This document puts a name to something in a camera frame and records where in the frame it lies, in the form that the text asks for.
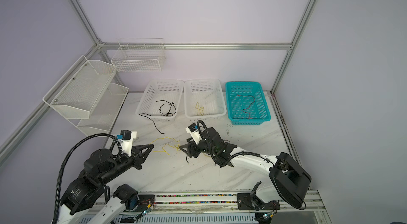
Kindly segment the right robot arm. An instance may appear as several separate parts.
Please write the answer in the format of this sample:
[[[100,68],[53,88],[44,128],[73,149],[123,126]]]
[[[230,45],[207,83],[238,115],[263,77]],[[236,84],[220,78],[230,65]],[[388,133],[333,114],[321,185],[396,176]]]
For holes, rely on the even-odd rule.
[[[312,181],[311,176],[288,153],[262,155],[223,140],[213,128],[199,120],[186,129],[190,135],[180,150],[189,158],[205,154],[219,168],[239,167],[262,174],[271,180],[270,185],[258,182],[250,193],[249,207],[260,211],[268,204],[282,200],[297,210],[306,209],[305,196]]]

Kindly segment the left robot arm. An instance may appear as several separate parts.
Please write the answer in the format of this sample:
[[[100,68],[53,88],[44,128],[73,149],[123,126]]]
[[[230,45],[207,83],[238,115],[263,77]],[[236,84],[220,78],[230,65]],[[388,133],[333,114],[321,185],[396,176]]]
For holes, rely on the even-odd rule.
[[[80,145],[90,139],[98,137],[112,139],[109,148],[98,149],[84,162],[84,169],[61,192],[61,184],[65,167],[72,153]],[[154,199],[143,200],[138,192],[128,184],[119,186],[114,193],[110,192],[108,183],[119,177],[131,168],[142,169],[142,164],[154,149],[153,144],[135,146],[133,140],[136,132],[122,130],[120,134],[94,134],[79,141],[64,158],[57,177],[54,215],[54,224],[78,224],[93,208],[97,199],[105,198],[105,205],[90,220],[92,224],[112,224],[116,217],[124,211],[140,210],[134,221],[138,221],[153,209]]]

